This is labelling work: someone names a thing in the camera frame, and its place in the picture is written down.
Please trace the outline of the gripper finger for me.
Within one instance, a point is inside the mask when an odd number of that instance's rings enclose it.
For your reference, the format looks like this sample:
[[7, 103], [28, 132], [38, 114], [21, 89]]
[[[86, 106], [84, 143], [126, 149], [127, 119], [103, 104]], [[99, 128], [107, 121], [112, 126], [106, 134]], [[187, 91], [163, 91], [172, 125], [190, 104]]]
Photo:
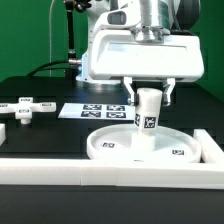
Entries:
[[171, 94], [175, 87], [175, 79], [167, 78], [163, 81], [163, 105], [169, 106], [171, 104]]
[[132, 78], [131, 77], [124, 77], [123, 84], [128, 92], [128, 104], [130, 106], [137, 106], [139, 103], [139, 95], [134, 92], [132, 88]]

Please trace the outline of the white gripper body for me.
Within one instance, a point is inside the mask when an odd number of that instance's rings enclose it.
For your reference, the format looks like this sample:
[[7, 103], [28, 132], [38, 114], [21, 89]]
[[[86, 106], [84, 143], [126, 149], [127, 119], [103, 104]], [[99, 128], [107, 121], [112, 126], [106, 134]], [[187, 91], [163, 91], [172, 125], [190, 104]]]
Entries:
[[101, 30], [92, 43], [89, 75], [95, 80], [194, 82], [203, 73], [197, 36], [168, 35], [163, 43], [138, 43], [129, 30]]

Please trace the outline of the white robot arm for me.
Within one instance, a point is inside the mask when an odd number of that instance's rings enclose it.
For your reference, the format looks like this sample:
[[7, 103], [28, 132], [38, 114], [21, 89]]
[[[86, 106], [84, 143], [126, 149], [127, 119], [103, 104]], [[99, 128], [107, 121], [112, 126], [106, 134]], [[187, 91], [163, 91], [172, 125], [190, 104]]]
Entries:
[[131, 90], [134, 81], [158, 81], [169, 105], [177, 82], [203, 75], [200, 40], [189, 32], [200, 0], [81, 0], [78, 8], [88, 16], [80, 82]]

